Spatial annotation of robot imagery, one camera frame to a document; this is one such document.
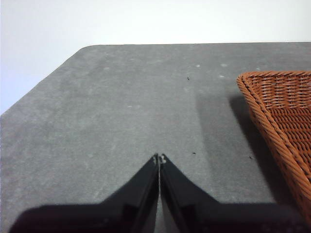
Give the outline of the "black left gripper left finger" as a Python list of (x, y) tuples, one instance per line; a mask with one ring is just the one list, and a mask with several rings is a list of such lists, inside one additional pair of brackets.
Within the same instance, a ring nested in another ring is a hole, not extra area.
[(152, 233), (159, 194), (158, 154), (121, 188), (96, 204), (31, 208), (17, 218), (12, 233)]

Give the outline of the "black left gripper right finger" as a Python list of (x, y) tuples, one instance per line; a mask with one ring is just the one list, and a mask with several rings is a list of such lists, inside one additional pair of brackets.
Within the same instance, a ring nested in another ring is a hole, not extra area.
[(163, 213), (180, 233), (305, 233), (293, 208), (273, 203), (220, 203), (189, 180), (165, 155), (159, 156)]

